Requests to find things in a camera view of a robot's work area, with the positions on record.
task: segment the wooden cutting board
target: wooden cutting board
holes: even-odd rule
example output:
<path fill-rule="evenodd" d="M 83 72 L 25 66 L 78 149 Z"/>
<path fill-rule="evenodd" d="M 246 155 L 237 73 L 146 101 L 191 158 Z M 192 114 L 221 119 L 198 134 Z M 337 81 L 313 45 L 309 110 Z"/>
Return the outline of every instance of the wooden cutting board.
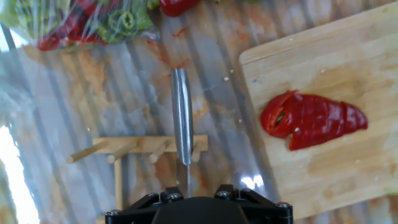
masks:
<path fill-rule="evenodd" d="M 257 117 L 298 89 L 352 103 L 369 119 L 367 131 L 295 152 L 258 125 L 295 218 L 398 192 L 398 2 L 249 49 L 239 62 Z"/>

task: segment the plastic bag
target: plastic bag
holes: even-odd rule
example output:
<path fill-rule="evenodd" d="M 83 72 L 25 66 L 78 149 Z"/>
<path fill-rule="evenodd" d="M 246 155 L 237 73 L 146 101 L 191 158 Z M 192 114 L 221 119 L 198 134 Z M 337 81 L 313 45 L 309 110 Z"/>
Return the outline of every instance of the plastic bag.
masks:
<path fill-rule="evenodd" d="M 1 0 L 0 22 L 40 50 L 73 50 L 156 39 L 147 7 L 147 0 Z"/>

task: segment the wooden dowel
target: wooden dowel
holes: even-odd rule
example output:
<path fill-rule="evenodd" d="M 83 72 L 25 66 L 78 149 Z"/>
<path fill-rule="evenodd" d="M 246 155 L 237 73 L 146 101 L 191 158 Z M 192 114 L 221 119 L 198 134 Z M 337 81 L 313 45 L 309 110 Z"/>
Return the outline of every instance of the wooden dowel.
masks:
<path fill-rule="evenodd" d="M 155 164 L 159 157 L 166 151 L 167 147 L 169 146 L 170 142 L 167 140 L 163 142 L 155 151 L 149 156 L 149 162 L 151 164 Z"/>
<path fill-rule="evenodd" d="M 136 142 L 132 142 L 132 143 L 129 143 L 129 144 L 125 145 L 123 148 L 117 150 L 112 155 L 108 156 L 108 163 L 110 163 L 110 164 L 114 163 L 116 160 L 122 158 L 131 149 L 134 149 L 135 147 L 137 147 L 137 143 Z"/>
<path fill-rule="evenodd" d="M 123 210 L 122 160 L 114 162 L 114 189 L 116 209 Z"/>
<path fill-rule="evenodd" d="M 192 151 L 192 162 L 199 162 L 200 160 L 200 152 L 204 151 L 203 147 L 206 147 L 202 141 L 198 141 L 195 143 Z"/>
<path fill-rule="evenodd" d="M 72 164 L 76 161 L 79 161 L 80 159 L 82 159 L 86 156 L 89 156 L 90 154 L 104 148 L 107 144 L 108 144 L 108 142 L 102 141 L 98 144 L 95 144 L 94 146 L 91 146 L 87 149 L 84 149 L 84 150 L 78 152 L 78 153 L 75 153 L 67 158 L 67 163 Z"/>

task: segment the screw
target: screw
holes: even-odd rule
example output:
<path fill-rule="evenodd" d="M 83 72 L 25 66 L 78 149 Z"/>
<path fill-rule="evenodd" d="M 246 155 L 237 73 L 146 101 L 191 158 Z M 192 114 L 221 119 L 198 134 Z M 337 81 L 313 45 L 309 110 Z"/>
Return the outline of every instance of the screw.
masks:
<path fill-rule="evenodd" d="M 181 195 L 179 193 L 172 193 L 169 195 L 168 199 L 174 200 L 181 197 Z"/>
<path fill-rule="evenodd" d="M 217 195 L 221 196 L 221 197 L 227 197 L 229 195 L 229 193 L 226 192 L 225 190 L 222 190 L 222 191 L 218 192 Z"/>
<path fill-rule="evenodd" d="M 120 212 L 121 212 L 120 210 L 114 209 L 114 210 L 112 210 L 110 212 L 106 212 L 105 215 L 115 216 L 115 215 L 119 215 Z"/>
<path fill-rule="evenodd" d="M 292 206 L 292 205 L 289 204 L 289 203 L 286 203 L 286 202 L 279 202 L 279 203 L 276 204 L 276 206 L 279 207 L 279 208 L 287 208 L 287 207 Z"/>

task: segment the kitchen knife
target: kitchen knife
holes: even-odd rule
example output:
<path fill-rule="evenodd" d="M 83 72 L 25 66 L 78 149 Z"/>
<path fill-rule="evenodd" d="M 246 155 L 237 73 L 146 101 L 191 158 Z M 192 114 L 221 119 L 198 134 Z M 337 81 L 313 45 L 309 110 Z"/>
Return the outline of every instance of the kitchen knife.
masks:
<path fill-rule="evenodd" d="M 187 73 L 183 68 L 172 72 L 174 135 L 177 145 L 177 180 L 191 197 L 190 164 L 193 150 L 192 101 Z"/>

